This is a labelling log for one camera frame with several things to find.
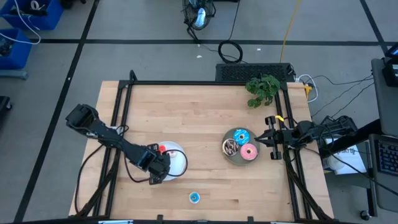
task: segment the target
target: toy donut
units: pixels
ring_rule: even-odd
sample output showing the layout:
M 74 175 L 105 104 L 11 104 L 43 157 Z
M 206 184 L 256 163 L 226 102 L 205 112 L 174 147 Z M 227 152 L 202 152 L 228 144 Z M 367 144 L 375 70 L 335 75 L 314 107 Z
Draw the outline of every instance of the toy donut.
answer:
M 257 148 L 252 144 L 244 144 L 241 148 L 241 156 L 247 161 L 255 159 L 258 155 Z
M 227 139 L 223 143 L 223 152 L 227 156 L 233 156 L 239 151 L 239 145 L 234 139 Z
M 250 134 L 245 129 L 237 129 L 234 133 L 234 139 L 240 146 L 242 146 L 249 142 Z
M 200 195 L 198 192 L 192 192 L 189 194 L 189 201 L 191 203 L 198 203 L 200 201 Z

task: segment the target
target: pink donut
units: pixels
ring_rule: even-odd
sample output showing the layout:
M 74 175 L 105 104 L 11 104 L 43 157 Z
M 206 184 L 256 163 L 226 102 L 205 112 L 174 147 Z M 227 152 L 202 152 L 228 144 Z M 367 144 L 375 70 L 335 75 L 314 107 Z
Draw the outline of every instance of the pink donut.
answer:
M 244 144 L 241 148 L 241 156 L 247 161 L 255 159 L 258 155 L 257 148 L 252 144 Z

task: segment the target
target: red button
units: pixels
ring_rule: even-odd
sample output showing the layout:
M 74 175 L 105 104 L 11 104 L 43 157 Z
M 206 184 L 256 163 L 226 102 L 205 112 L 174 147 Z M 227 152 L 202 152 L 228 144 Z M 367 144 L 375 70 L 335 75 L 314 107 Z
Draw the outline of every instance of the red button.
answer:
M 166 151 L 166 146 L 164 146 L 164 145 L 159 146 L 159 152 L 160 153 L 163 153 L 165 151 Z

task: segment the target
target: floor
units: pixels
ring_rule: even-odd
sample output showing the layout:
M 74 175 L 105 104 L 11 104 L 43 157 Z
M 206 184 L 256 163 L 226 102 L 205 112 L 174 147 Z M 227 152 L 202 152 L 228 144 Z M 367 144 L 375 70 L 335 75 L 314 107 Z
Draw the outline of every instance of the floor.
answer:
M 0 80 L 0 95 L 14 103 L 0 131 L 0 223 L 68 215 L 86 139 L 68 129 L 64 118 L 77 103 L 95 105 L 103 80 L 127 79 L 130 69 L 140 80 L 214 80 L 216 64 L 223 63 L 217 53 L 190 41 L 181 0 L 87 1 L 76 1 L 55 30 L 39 32 L 43 41 L 32 47 L 27 80 Z M 216 2 L 217 15 L 198 32 L 199 39 L 212 49 L 227 39 L 236 5 Z M 241 1 L 232 40 L 246 40 L 243 60 L 279 61 L 294 6 L 294 0 Z M 284 62 L 297 74 L 325 75 L 334 82 L 363 79 L 371 74 L 370 60 L 381 58 L 383 49 L 398 40 L 397 7 L 396 0 L 302 0 Z M 0 28 L 8 27 L 0 20 Z M 320 93 L 310 103 L 312 114 L 350 87 L 333 86 L 324 78 L 315 81 Z M 355 86 L 313 120 L 319 123 L 336 113 L 370 83 Z M 341 114 L 358 127 L 377 119 L 373 86 Z M 29 201 L 27 184 L 35 181 L 34 188 L 28 187 L 34 189 Z M 364 189 L 331 180 L 328 188 L 340 220 L 393 223 L 398 218 L 379 209 L 379 217 L 362 221 L 358 213 L 367 208 Z

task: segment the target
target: wooden table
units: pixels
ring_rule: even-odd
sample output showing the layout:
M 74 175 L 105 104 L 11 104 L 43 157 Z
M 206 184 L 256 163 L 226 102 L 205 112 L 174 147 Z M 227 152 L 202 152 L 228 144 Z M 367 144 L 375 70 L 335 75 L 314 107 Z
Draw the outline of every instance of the wooden table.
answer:
M 106 124 L 111 121 L 117 86 L 118 82 L 103 82 L 99 93 L 96 109 Z M 288 87 L 294 118 L 310 120 L 302 84 L 288 83 Z M 255 221 L 293 221 L 284 161 L 271 160 L 271 148 L 261 145 L 259 157 L 248 166 L 228 162 L 221 152 L 225 132 L 244 127 L 260 135 L 267 129 L 264 118 L 276 115 L 275 103 L 248 108 L 246 102 L 251 97 L 243 86 L 134 85 L 127 117 L 130 129 L 124 137 L 143 145 L 177 142 L 186 152 L 189 167 L 176 180 L 150 186 L 147 182 L 132 182 L 121 159 L 111 218 L 153 220 L 163 214 L 165 220 L 245 221 L 254 216 Z M 124 99 L 121 102 L 118 124 Z M 97 141 L 88 140 L 84 158 L 98 146 Z M 318 150 L 315 143 L 308 147 Z M 79 208 L 97 188 L 103 152 L 93 156 L 83 170 Z M 326 214 L 333 217 L 319 156 L 307 150 L 302 150 L 301 155 L 308 191 Z M 129 168 L 138 179 L 148 177 L 131 164 Z M 201 195 L 198 204 L 188 199 L 194 191 Z M 297 199 L 304 217 L 298 189 Z M 103 213 L 105 203 L 101 205 Z

